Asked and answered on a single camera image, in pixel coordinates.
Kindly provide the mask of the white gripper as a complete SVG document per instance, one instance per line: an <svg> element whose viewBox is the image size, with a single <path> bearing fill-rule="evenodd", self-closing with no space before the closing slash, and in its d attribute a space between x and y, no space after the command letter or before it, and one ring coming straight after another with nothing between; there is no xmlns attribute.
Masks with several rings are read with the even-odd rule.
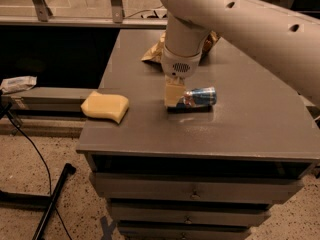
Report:
<svg viewBox="0 0 320 240"><path fill-rule="evenodd" d="M175 107L183 96L186 87L184 80L194 74L201 59L199 47L179 51L164 46L161 66L166 75L164 104L166 107Z"/></svg>

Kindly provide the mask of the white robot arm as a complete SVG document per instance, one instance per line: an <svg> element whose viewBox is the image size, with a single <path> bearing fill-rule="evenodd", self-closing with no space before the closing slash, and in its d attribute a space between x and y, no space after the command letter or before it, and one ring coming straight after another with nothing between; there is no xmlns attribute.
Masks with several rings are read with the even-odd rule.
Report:
<svg viewBox="0 0 320 240"><path fill-rule="evenodd" d="M161 65L173 79L198 67L211 31L320 106L320 22L261 0L161 0L168 23Z"/></svg>

